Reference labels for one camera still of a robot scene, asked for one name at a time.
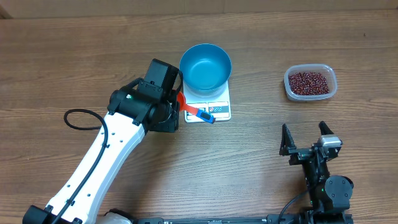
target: kitchen scale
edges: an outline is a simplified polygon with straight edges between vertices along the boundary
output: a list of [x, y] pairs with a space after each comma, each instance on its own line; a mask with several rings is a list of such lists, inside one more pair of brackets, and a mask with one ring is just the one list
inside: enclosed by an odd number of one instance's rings
[[[188, 105], [211, 113], [216, 118], [216, 122], [229, 121], [231, 119], [228, 82], [208, 96], [198, 95], [183, 83], [183, 93]], [[186, 111], [184, 111], [184, 118], [187, 123], [204, 122], [204, 120]]]

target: red beans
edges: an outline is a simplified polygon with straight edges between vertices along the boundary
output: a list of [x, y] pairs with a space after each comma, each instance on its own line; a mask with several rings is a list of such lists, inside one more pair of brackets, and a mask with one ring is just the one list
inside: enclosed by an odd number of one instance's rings
[[303, 72], [289, 76], [289, 86], [297, 95], [322, 95], [329, 93], [328, 82], [322, 73]]

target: white scale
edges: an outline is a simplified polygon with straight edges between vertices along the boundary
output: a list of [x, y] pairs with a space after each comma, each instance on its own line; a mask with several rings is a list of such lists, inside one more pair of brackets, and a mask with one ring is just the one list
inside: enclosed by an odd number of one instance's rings
[[[187, 104], [194, 108], [199, 108], [211, 113], [217, 121], [229, 121], [231, 119], [231, 101], [229, 100], [228, 82], [220, 90], [209, 96], [200, 96], [190, 90], [183, 83], [183, 93]], [[187, 123], [205, 122], [204, 120], [184, 111], [185, 121]]]

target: white container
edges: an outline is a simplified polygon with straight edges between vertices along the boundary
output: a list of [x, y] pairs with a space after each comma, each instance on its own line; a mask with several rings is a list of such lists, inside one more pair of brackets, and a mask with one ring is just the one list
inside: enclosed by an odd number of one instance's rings
[[[298, 72], [320, 72], [326, 78], [329, 87], [328, 94], [322, 95], [297, 95], [292, 92], [289, 85], [289, 76]], [[292, 101], [313, 101], [331, 98], [337, 91], [336, 74], [331, 67], [324, 64], [305, 64], [291, 66], [285, 73], [285, 89], [287, 98]]]

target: brown wooden tabletop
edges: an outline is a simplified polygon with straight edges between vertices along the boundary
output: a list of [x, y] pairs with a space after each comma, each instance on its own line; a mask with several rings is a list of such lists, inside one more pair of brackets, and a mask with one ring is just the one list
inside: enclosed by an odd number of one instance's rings
[[[153, 58], [178, 66], [189, 47], [213, 43], [233, 61], [231, 121], [148, 133], [116, 176], [99, 211], [136, 217], [262, 217], [305, 190], [300, 166], [279, 156], [287, 123], [298, 147], [326, 121], [344, 142], [328, 163], [354, 181], [356, 223], [398, 218], [398, 11], [0, 20], [0, 222], [44, 208], [97, 131], [64, 112], [104, 115], [110, 94], [143, 76]], [[282, 83], [292, 65], [325, 63], [330, 100], [294, 103]], [[77, 114], [80, 126], [98, 121]], [[309, 205], [301, 199], [288, 212]]]

